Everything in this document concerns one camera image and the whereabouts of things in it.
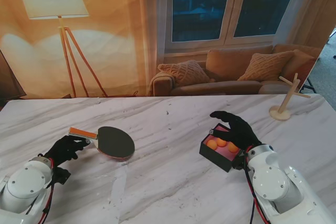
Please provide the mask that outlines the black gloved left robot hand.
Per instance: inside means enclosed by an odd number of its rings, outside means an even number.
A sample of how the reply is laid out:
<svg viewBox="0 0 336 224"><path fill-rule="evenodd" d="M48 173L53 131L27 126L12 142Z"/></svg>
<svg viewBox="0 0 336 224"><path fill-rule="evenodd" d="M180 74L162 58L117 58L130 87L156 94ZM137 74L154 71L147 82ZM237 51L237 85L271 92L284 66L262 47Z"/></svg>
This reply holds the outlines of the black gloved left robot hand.
<svg viewBox="0 0 336 224"><path fill-rule="evenodd" d="M90 144L83 137L65 135L55 142L55 144L48 150L44 157L53 161L54 167L61 165L66 161L77 159L77 151L82 151Z"/></svg>

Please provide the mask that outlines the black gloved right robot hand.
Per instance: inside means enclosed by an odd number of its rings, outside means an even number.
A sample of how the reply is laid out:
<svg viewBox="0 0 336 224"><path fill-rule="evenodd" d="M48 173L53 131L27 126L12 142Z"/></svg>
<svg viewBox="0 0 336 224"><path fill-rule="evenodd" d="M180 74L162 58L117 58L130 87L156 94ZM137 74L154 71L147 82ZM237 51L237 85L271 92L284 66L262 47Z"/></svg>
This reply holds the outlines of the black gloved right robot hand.
<svg viewBox="0 0 336 224"><path fill-rule="evenodd" d="M250 146L257 147L262 145L251 126L241 117L226 111L214 111L210 114L210 117L220 119L230 126L228 131L212 129L212 136L232 142L241 150L247 150Z"/></svg>

